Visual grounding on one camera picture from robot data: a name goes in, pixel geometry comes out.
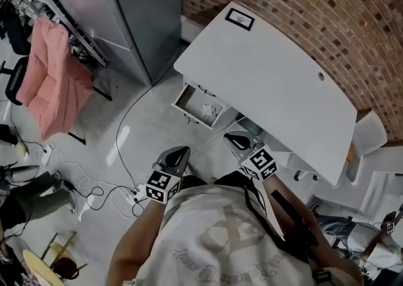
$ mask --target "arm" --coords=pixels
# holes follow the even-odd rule
[[[150,256],[164,215],[165,205],[150,201],[140,217],[122,237],[113,253],[106,286],[122,286],[137,276]]]
[[[349,260],[340,257],[332,249],[331,245],[324,237],[316,221],[315,215],[308,209],[308,207],[302,203],[302,201],[294,193],[292,193],[291,190],[282,181],[280,181],[276,175],[273,175],[270,179],[266,180],[263,185],[275,213],[276,219],[283,232],[286,234],[292,234],[295,230],[295,224],[288,214],[271,196],[271,193],[275,190],[278,190],[283,197],[298,211],[298,213],[304,218],[305,224],[310,227],[312,234],[316,237],[319,245],[317,247],[313,247],[311,250],[314,254],[314,261],[318,267],[338,268],[352,276],[361,285],[363,283],[363,277],[358,267]]]
[[[386,233],[379,232],[369,243],[369,245],[363,251],[363,255],[361,259],[368,260],[369,256],[372,254],[372,251],[375,249],[378,243],[380,243],[383,237],[386,236]]]

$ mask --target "white t-shirt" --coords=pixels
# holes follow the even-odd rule
[[[371,224],[357,223],[348,236],[348,248],[354,252],[364,252],[365,248],[379,232],[380,230]],[[393,240],[392,236],[385,236],[382,242],[375,246],[366,262],[379,268],[388,268],[401,263],[400,256],[400,246]]]
[[[264,217],[254,195],[249,195]],[[331,285],[357,285],[341,270],[328,268],[324,273]],[[310,266],[278,249],[267,235],[247,208],[244,191],[217,185],[183,190],[168,203],[161,231],[135,284],[316,285]]]

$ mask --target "green pants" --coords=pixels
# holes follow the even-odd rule
[[[45,172],[29,184],[12,189],[11,195],[20,204],[27,221],[45,217],[70,202],[70,194],[66,190],[40,196],[55,184],[55,178]]]

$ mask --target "electrical cable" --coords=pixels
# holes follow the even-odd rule
[[[226,126],[226,128],[224,128],[223,130],[221,130],[219,133],[215,134],[210,140],[208,140],[207,142],[205,142],[204,144],[200,145],[199,147],[197,147],[196,149],[193,149],[190,154],[192,155],[194,152],[199,151],[200,149],[202,149],[204,146],[206,146],[207,144],[211,143],[211,141],[213,141],[214,138],[216,138],[218,135],[222,134],[223,132],[229,130],[232,126],[234,126],[236,123],[239,123],[241,120],[245,119],[246,117],[242,117],[241,119],[236,120],[235,122],[231,122],[228,126]]]
[[[88,207],[89,207],[90,209],[92,209],[92,210],[94,210],[94,211],[101,210],[101,208],[105,205],[106,200],[109,198],[109,196],[111,195],[111,193],[112,193],[113,191],[116,192],[116,191],[118,191],[118,190],[121,189],[121,188],[125,188],[125,189],[129,190],[133,195],[136,195],[136,194],[137,194],[137,191],[135,191],[135,190],[133,190],[133,189],[127,187],[127,186],[124,186],[124,185],[114,185],[114,184],[110,184],[110,183],[107,183],[107,182],[94,180],[92,177],[90,177],[89,175],[86,174],[86,172],[83,170],[83,168],[81,167],[80,164],[72,163],[72,162],[67,162],[66,159],[65,159],[65,156],[64,156],[63,152],[62,152],[60,149],[56,148],[55,145],[49,144],[49,146],[54,148],[54,150],[52,151],[52,154],[50,155],[50,158],[51,158],[51,160],[53,161],[53,163],[56,163],[56,162],[57,162],[57,159],[58,159],[58,156],[59,156],[59,153],[60,153],[60,154],[62,155],[62,157],[63,157],[63,159],[64,159],[64,162],[65,162],[66,164],[78,166],[78,167],[80,168],[80,170],[84,173],[85,176],[84,176],[84,177],[80,180],[80,182],[79,182],[79,187],[80,187],[80,188],[87,188],[87,187],[88,187],[89,183],[88,183],[87,185],[85,185],[85,186],[83,186],[83,185],[81,184],[85,179],[90,179],[90,180],[92,180],[92,181],[94,181],[94,182],[106,184],[106,185],[109,185],[109,186],[112,186],[112,187],[113,187],[113,188],[108,192],[108,194],[106,195],[106,197],[105,197],[103,203],[101,204],[101,206],[98,207],[98,208],[94,208],[94,207],[92,207],[92,206],[88,203],[88,198],[89,198],[91,195],[94,195],[94,196],[96,196],[96,197],[102,197],[102,196],[105,194],[105,191],[104,191],[104,189],[103,189],[102,187],[100,187],[100,186],[94,186],[94,187],[91,189],[91,191],[89,192],[88,195],[84,195],[84,194],[82,194],[70,181],[62,180],[62,181],[68,182],[68,184],[70,184],[70,185],[72,186],[72,188],[73,188],[75,191],[77,191],[78,194],[80,194],[80,196],[82,196],[82,197],[84,197],[84,198],[86,199],[87,205],[88,205]],[[100,193],[95,193],[95,189],[101,190]],[[115,206],[115,208],[119,211],[119,213],[120,213],[122,216],[124,216],[124,217],[126,217],[126,218],[129,218],[129,219],[133,219],[132,217],[128,217],[127,215],[123,214],[122,211],[118,208],[118,206],[113,202],[112,198],[113,198],[114,195],[115,195],[115,194],[113,194],[112,197],[111,197],[111,203]],[[135,199],[135,200],[134,200],[135,204],[134,204],[133,207],[132,207],[132,213],[133,213],[133,215],[134,215],[135,218],[137,218],[138,215],[135,215],[135,214],[134,214],[134,212],[133,212],[134,207],[135,207],[137,204],[139,204],[140,202],[143,202],[144,200],[146,200],[146,199],[143,199],[143,200],[136,200],[136,199]]]
[[[181,55],[181,51],[182,49],[179,48],[179,52],[176,55],[174,62],[172,62],[172,64],[169,65],[169,67],[162,73],[162,76],[151,86],[149,87],[140,97],[138,97],[129,107],[129,109],[126,111],[125,115],[123,116],[122,120],[119,123],[119,127],[118,130],[116,132],[116,137],[115,137],[115,144],[116,144],[116,149],[118,151],[118,155],[120,158],[120,161],[123,164],[123,167],[126,169],[126,172],[128,173],[128,175],[130,176],[130,178],[132,179],[134,188],[137,188],[136,183],[134,182],[134,178],[132,176],[132,174],[130,173],[130,171],[127,169],[125,162],[123,161],[122,155],[120,154],[120,150],[119,150],[119,146],[118,146],[118,134],[120,131],[120,127],[122,126],[123,121],[125,120],[126,116],[128,115],[128,113],[130,112],[130,110],[153,88],[155,87],[157,84],[160,83],[160,81],[164,78],[164,76],[168,73],[168,71],[172,68],[172,66],[174,65],[175,61],[178,59],[178,57]]]
[[[35,144],[35,145],[38,145],[38,146],[40,146],[40,147],[42,148],[42,150],[43,150],[44,153],[47,153],[47,151],[46,151],[46,149],[44,148],[44,146],[41,145],[41,144],[39,144],[38,142],[28,142],[28,141],[26,141],[26,140],[23,140],[22,138],[21,138],[21,140],[22,140],[25,144]]]

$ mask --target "white desk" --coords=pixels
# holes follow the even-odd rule
[[[251,31],[225,20],[230,8],[255,18]],[[270,24],[230,3],[174,68],[265,129],[331,184],[338,182],[356,110],[308,55]]]

